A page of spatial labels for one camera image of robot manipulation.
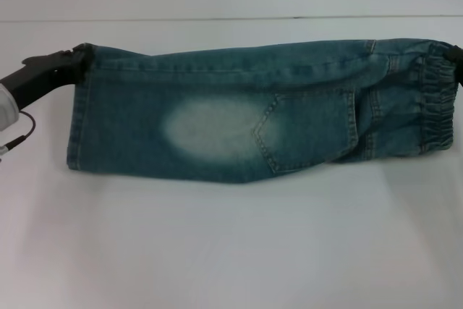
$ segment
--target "cable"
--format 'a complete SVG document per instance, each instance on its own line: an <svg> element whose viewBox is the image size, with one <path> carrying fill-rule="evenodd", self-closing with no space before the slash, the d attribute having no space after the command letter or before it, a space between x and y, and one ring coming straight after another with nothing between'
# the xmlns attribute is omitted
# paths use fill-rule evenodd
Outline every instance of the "cable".
<svg viewBox="0 0 463 309"><path fill-rule="evenodd" d="M0 146L0 156L4 155L5 153L7 153L9 151L11 151L13 148L15 148L16 146L18 146L19 144L24 142L27 138L29 138L32 133L34 133L34 130L35 130L35 127L36 127L37 124L36 124L35 119L33 118L33 116L31 114L28 114L25 111L20 111L20 114L23 114L23 115L29 117L30 121L32 121L32 128L30 129L28 134L21 135L20 137L17 137L13 141L10 141L9 143L7 143L5 145Z"/></svg>
<svg viewBox="0 0 463 309"><path fill-rule="evenodd" d="M25 112L25 111L20 111L20 114L23 114L23 115L29 117L29 118L30 118L30 121L32 121L32 128L30 129L29 133L25 135L25 137L26 137L26 139L27 139L28 137L30 137L30 135L31 135L32 133L34 133L34 130L35 130L35 127L37 126L37 124L35 123L35 119L32 117L31 114L28 114L28 113Z"/></svg>

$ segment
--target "blue denim jeans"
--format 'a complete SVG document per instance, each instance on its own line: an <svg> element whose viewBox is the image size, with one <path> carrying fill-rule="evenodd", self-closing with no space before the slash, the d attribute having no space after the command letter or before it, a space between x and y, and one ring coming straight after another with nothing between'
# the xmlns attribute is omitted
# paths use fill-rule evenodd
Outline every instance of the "blue denim jeans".
<svg viewBox="0 0 463 309"><path fill-rule="evenodd" d="M453 140L449 44L326 41L146 56L95 46L71 169L251 182Z"/></svg>

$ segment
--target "jeans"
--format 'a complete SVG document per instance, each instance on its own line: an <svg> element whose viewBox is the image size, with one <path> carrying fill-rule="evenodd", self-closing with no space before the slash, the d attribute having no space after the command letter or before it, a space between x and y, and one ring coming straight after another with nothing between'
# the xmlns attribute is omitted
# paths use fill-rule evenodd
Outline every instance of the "jeans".
<svg viewBox="0 0 463 309"><path fill-rule="evenodd" d="M95 46L70 169L251 182L453 141L446 43L326 41L162 56Z"/></svg>

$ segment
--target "faded knee patch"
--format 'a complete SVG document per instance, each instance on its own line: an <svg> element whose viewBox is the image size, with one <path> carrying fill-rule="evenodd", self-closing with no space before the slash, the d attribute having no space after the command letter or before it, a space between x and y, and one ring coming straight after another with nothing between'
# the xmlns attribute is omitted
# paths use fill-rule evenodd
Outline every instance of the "faded knee patch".
<svg viewBox="0 0 463 309"><path fill-rule="evenodd" d="M197 159L229 163L259 156L252 130L263 105L246 98L193 98L179 103L163 124L165 138Z"/></svg>

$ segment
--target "back pocket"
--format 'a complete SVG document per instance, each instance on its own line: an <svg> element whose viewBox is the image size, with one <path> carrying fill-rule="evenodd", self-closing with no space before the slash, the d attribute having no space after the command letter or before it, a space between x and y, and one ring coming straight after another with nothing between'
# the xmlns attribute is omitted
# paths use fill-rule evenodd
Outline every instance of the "back pocket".
<svg viewBox="0 0 463 309"><path fill-rule="evenodd" d="M333 161L358 143L354 91L278 94L253 134L275 173Z"/></svg>

